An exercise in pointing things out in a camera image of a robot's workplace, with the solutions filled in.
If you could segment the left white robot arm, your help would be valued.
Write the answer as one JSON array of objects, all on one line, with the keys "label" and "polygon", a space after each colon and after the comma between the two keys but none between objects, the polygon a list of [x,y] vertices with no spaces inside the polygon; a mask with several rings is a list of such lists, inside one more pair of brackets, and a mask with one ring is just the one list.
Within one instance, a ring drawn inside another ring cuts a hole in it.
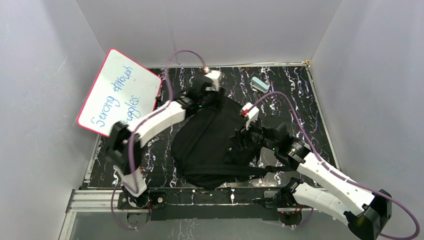
[{"label": "left white robot arm", "polygon": [[134,122],[118,121],[112,126],[103,152],[116,167],[121,186],[130,194],[129,200],[135,207],[144,208],[150,200],[140,167],[143,147],[162,131],[195,115],[201,107],[215,104],[223,94],[222,77],[220,71],[211,70],[181,95],[170,96],[162,107]]}]

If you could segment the black student backpack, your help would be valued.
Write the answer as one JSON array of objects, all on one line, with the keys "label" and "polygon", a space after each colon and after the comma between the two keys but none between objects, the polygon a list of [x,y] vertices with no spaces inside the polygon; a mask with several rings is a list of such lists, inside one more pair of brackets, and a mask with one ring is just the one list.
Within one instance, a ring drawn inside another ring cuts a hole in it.
[{"label": "black student backpack", "polygon": [[[222,96],[218,103],[200,109],[175,135],[171,156],[177,172],[187,183],[213,190],[224,183],[245,182],[268,173],[291,172],[285,166],[251,165],[258,161],[263,147],[239,150],[231,137],[245,126],[242,106]],[[256,124],[277,126],[283,123],[278,116],[258,118]]]}]

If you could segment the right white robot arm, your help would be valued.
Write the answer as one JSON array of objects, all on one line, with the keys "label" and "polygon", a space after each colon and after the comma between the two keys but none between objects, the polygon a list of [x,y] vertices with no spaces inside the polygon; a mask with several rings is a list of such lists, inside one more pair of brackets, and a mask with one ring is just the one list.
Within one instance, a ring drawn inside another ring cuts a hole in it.
[{"label": "right white robot arm", "polygon": [[244,150],[253,145],[274,152],[286,167],[317,182],[326,191],[316,190],[306,183],[293,182],[282,192],[282,202],[288,207],[297,204],[317,209],[345,224],[361,240],[375,240],[391,218],[392,205],[382,196],[360,188],[355,181],[316,156],[304,141],[289,135],[286,125],[254,126],[235,130],[230,140]]}]

